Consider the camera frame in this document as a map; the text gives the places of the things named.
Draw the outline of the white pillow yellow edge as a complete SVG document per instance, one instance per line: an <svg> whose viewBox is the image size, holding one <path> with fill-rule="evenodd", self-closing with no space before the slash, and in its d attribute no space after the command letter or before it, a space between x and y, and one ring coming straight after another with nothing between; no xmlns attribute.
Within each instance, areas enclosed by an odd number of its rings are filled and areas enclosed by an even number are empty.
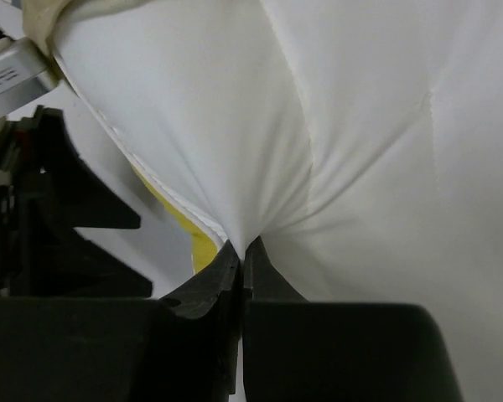
<svg viewBox="0 0 503 402"><path fill-rule="evenodd" d="M503 401L503 1L148 1L54 55L153 191L309 298L426 308Z"/></svg>

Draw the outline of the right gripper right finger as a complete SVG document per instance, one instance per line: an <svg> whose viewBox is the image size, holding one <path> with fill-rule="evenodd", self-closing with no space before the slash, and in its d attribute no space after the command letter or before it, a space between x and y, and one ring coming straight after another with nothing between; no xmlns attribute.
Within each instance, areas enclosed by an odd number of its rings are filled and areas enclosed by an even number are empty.
<svg viewBox="0 0 503 402"><path fill-rule="evenodd" d="M249 401L460 401L442 334L407 304L306 300L261 240L246 251L243 383Z"/></svg>

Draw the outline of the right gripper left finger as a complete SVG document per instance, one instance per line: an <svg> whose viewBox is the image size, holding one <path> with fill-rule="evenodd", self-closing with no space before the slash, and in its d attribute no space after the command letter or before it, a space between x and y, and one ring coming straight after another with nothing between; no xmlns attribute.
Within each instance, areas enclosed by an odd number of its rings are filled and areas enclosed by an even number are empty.
<svg viewBox="0 0 503 402"><path fill-rule="evenodd" d="M225 401L240 261L224 245L167 296L0 300L0 401Z"/></svg>

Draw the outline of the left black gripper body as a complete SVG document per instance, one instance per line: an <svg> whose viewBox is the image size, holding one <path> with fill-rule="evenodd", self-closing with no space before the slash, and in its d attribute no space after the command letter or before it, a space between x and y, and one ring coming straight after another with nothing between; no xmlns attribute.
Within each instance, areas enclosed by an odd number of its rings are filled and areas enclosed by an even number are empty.
<svg viewBox="0 0 503 402"><path fill-rule="evenodd" d="M80 235L140 224L80 158L62 111L0 131L0 297L150 296L149 279Z"/></svg>

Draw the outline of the blue beige checked pillowcase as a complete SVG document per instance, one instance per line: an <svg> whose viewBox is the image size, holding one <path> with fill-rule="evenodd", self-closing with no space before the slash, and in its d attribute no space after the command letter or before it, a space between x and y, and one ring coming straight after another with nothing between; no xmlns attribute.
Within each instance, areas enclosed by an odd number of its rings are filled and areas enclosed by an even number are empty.
<svg viewBox="0 0 503 402"><path fill-rule="evenodd" d="M23 31L39 50L54 58L52 40L60 15L76 0L24 0L21 2Z"/></svg>

